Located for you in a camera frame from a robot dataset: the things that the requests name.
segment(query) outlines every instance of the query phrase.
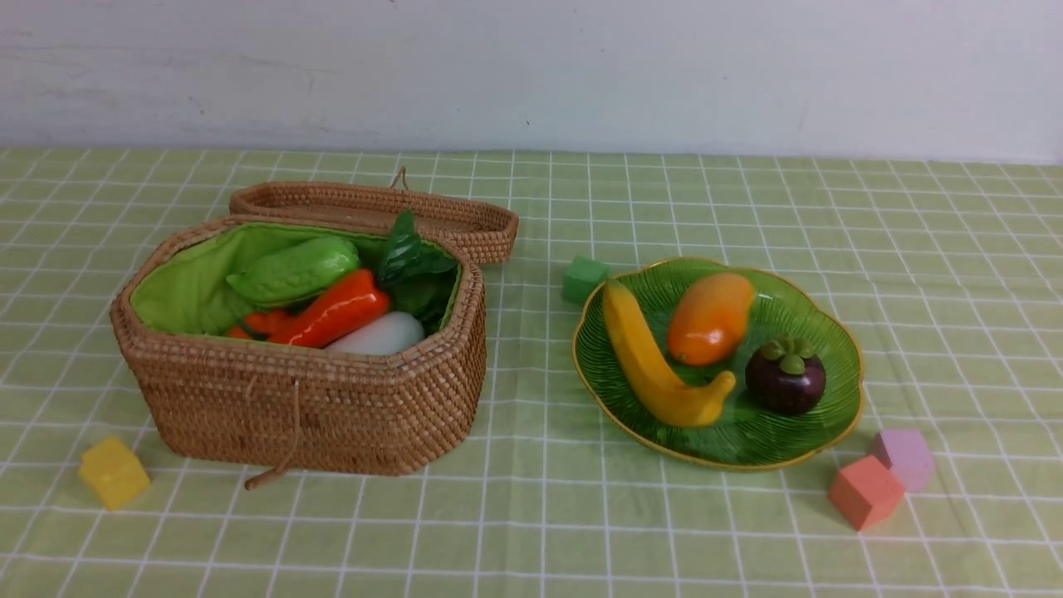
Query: wicker basket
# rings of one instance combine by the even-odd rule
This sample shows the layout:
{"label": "wicker basket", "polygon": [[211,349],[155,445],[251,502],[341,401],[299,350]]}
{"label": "wicker basket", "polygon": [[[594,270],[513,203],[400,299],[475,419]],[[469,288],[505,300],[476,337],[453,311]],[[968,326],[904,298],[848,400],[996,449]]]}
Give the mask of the wicker basket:
{"label": "wicker basket", "polygon": [[[232,205],[236,213],[166,239],[112,304],[119,349],[163,442],[184,457],[272,467],[248,480],[248,490],[293,467],[410,474],[463,442],[487,370],[477,263],[508,258],[517,215],[436,194],[323,183],[266,183],[234,193]],[[131,295],[149,272],[244,222],[383,236],[405,208],[431,219],[418,229],[458,260],[461,275],[446,326],[396,356],[165,335],[133,311]]]}

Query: toy white radish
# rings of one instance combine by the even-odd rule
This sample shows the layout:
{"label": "toy white radish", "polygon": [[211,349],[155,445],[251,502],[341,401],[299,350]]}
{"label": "toy white radish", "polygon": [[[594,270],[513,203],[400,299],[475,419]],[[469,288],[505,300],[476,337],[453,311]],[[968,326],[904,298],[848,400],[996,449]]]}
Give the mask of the toy white radish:
{"label": "toy white radish", "polygon": [[359,356],[391,356],[424,341],[424,327],[406,312],[390,312],[340,338],[326,352]]}

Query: toy vegetable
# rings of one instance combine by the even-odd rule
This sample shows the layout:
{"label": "toy vegetable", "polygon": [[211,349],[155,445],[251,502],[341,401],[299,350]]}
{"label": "toy vegetable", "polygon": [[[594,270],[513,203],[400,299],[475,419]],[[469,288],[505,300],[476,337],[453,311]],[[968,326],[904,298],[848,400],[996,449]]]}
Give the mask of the toy vegetable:
{"label": "toy vegetable", "polygon": [[265,341],[271,335],[284,328],[292,317],[282,309],[269,312],[255,312],[229,329],[225,337],[246,339],[248,341]]}
{"label": "toy vegetable", "polygon": [[[423,313],[439,290],[431,284],[439,278],[432,276],[456,266],[457,261],[441,251],[425,251],[414,212],[404,211],[395,218],[375,273],[359,268],[344,275],[269,342],[322,349],[382,318],[392,307]],[[417,285],[404,284],[415,276]]]}
{"label": "toy vegetable", "polygon": [[393,356],[424,341],[424,327],[406,312],[391,312],[325,347],[333,354]]}
{"label": "toy vegetable", "polygon": [[353,242],[325,236],[259,257],[225,281],[255,306],[280,308],[320,293],[358,266]]}

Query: green plate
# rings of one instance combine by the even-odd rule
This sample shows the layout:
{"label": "green plate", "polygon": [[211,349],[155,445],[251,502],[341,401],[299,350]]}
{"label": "green plate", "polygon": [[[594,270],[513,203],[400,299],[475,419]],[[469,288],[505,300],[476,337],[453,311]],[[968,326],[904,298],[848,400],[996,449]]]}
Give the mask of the green plate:
{"label": "green plate", "polygon": [[[742,345],[725,362],[705,369],[684,366],[669,359],[676,374],[690,385],[707,385],[723,370],[738,377],[738,387],[715,424],[674,428],[661,424],[642,407],[609,343],[601,285],[588,297],[572,341],[576,372],[618,426],[660,452],[702,465],[748,471],[774,469],[809,459],[848,435],[863,412],[863,358],[843,325],[820,310],[808,294],[775,274],[728,268],[701,257],[669,259],[618,275],[617,279],[638,297],[657,345],[663,351],[669,322],[684,291],[698,278],[725,270],[742,273],[757,289]],[[812,343],[827,373],[823,399],[799,417],[762,408],[745,390],[749,357],[779,335],[793,335]]]}

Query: orange block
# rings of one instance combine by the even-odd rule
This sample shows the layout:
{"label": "orange block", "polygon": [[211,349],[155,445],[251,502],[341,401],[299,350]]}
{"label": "orange block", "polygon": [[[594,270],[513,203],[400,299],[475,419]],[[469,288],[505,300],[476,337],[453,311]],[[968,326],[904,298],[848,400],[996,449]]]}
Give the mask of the orange block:
{"label": "orange block", "polygon": [[861,531],[893,515],[905,499],[905,485],[881,461],[867,456],[842,468],[828,498]]}

